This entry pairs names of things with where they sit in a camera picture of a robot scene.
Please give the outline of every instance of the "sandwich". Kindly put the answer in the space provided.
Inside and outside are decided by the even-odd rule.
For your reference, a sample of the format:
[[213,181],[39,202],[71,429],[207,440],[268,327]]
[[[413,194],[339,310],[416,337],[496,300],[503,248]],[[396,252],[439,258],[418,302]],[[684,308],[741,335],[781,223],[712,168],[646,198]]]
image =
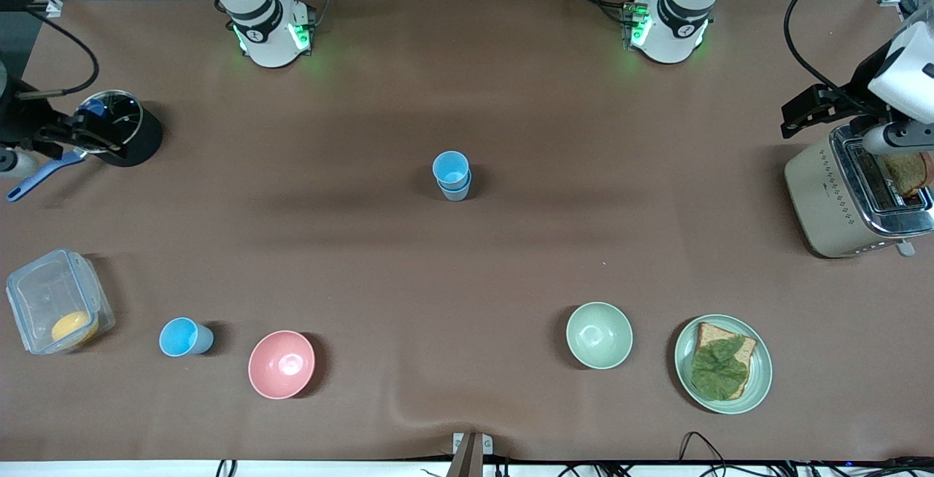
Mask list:
[[737,400],[749,381],[756,340],[701,322],[691,359],[691,384],[711,400]]

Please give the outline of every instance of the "green led light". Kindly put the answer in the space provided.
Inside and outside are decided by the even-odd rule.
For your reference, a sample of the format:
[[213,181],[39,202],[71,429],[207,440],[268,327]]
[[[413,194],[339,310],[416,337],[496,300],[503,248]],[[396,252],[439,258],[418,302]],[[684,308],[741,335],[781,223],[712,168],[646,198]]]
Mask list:
[[243,36],[240,35],[240,31],[237,31],[236,26],[234,26],[233,32],[236,34],[237,41],[240,42],[240,50],[246,52],[247,46],[244,44]]
[[709,19],[705,19],[703,25],[701,25],[700,30],[698,31],[698,39],[694,42],[694,48],[697,48],[703,42],[703,32],[707,29],[707,24],[710,23]]
[[295,46],[299,50],[308,48],[310,41],[308,41],[308,31],[306,31],[306,29],[299,28],[299,26],[289,25],[289,32],[291,36],[293,36]]
[[645,36],[648,35],[648,31],[652,28],[652,19],[650,16],[645,16],[643,22],[636,26],[633,31],[633,44],[636,46],[642,46],[645,43]]

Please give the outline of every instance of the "blue cup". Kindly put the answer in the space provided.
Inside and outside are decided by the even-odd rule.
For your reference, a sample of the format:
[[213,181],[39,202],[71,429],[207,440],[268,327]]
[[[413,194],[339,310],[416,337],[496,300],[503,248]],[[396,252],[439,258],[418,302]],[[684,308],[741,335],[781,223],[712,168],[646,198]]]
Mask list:
[[473,180],[471,177],[471,172],[467,171],[467,183],[464,184],[464,187],[457,189],[455,191],[448,190],[444,185],[439,181],[438,187],[441,188],[441,193],[444,194],[444,197],[450,201],[461,201],[464,198],[467,198],[467,193],[470,192],[470,182]]
[[159,348],[170,357],[201,354],[214,343],[214,333],[187,317],[169,321],[159,334]]
[[470,179],[470,163],[460,152],[444,151],[434,158],[431,172],[434,173],[434,179],[441,185],[441,189],[459,191]]

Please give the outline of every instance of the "pink bowl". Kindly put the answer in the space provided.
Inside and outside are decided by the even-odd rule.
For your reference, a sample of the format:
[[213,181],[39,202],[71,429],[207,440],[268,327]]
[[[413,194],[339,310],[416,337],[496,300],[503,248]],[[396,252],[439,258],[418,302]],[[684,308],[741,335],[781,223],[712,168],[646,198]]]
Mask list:
[[314,373],[314,349],[295,331],[276,331],[256,344],[250,354],[250,384],[266,398],[289,398],[301,391]]

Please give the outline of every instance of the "container lid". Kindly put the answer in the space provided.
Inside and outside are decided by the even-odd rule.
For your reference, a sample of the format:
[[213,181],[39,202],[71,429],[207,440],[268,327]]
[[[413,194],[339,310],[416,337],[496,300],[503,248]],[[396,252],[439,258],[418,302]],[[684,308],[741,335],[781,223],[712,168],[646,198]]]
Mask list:
[[90,292],[83,258],[56,249],[7,278],[7,298],[34,354],[49,354],[80,343],[98,325],[99,295]]

